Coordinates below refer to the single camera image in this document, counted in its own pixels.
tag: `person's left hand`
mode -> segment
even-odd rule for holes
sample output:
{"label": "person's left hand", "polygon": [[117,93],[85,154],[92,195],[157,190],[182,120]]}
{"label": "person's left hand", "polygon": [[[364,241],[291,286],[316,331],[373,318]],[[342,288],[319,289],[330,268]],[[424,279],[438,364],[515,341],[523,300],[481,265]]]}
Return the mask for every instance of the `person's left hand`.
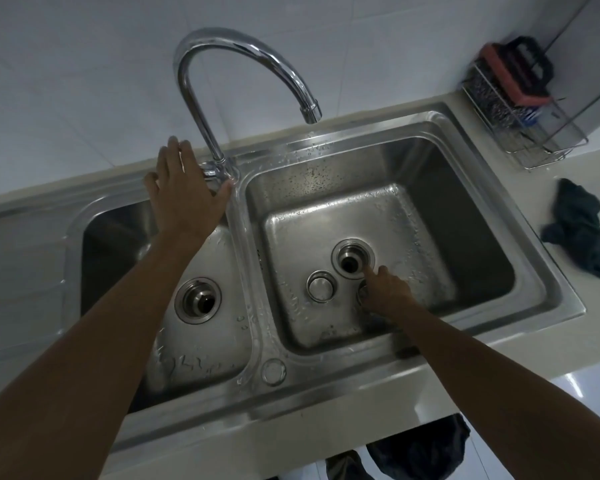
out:
{"label": "person's left hand", "polygon": [[232,186],[225,182],[213,195],[196,162],[190,142],[171,136],[158,153],[156,172],[144,177],[159,235],[193,253],[200,249],[224,215]]}

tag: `person's left arm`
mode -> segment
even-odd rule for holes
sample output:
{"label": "person's left arm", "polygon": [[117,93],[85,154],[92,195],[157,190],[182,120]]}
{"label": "person's left arm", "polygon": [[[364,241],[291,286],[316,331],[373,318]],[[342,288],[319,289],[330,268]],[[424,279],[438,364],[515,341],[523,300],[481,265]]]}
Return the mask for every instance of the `person's left arm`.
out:
{"label": "person's left arm", "polygon": [[211,195],[175,137],[144,183],[159,228],[149,252],[0,393],[0,479],[100,475],[173,291],[231,195]]}

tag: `person's right arm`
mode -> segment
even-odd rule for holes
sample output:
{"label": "person's right arm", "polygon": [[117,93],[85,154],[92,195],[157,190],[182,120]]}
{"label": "person's right arm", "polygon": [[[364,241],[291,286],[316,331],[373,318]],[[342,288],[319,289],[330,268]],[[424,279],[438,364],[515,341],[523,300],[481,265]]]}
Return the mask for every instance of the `person's right arm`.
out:
{"label": "person's right arm", "polygon": [[364,306],[400,326],[517,480],[600,480],[600,417],[560,388],[419,305],[385,266]]}

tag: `faucet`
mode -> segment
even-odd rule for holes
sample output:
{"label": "faucet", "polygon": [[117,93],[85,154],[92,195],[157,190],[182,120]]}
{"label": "faucet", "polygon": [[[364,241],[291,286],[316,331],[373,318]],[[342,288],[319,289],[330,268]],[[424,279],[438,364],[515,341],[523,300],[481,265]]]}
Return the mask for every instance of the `faucet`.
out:
{"label": "faucet", "polygon": [[211,133],[209,123],[200,109],[200,104],[189,80],[189,64],[193,56],[208,48],[224,48],[238,52],[272,71],[296,96],[298,103],[300,103],[300,111],[308,124],[320,121],[322,112],[318,101],[313,97],[305,81],[293,65],[260,40],[236,30],[220,27],[194,30],[184,37],[178,44],[176,53],[173,56],[173,71],[184,102],[187,104],[189,112],[198,125],[198,129],[200,129],[200,133],[207,142],[214,158],[213,161],[202,163],[200,167],[206,178],[231,179],[236,182],[240,177],[238,168],[231,158],[224,156],[216,137]]}

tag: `forearm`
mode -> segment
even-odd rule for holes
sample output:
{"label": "forearm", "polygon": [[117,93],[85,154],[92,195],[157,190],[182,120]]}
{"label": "forearm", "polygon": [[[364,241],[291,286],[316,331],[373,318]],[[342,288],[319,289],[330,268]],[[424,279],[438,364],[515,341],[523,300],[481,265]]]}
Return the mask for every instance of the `forearm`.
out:
{"label": "forearm", "polygon": [[515,478],[600,479],[597,415],[423,308],[407,309],[396,322]]}
{"label": "forearm", "polygon": [[147,256],[0,394],[0,478],[96,478],[141,380],[190,246]]}

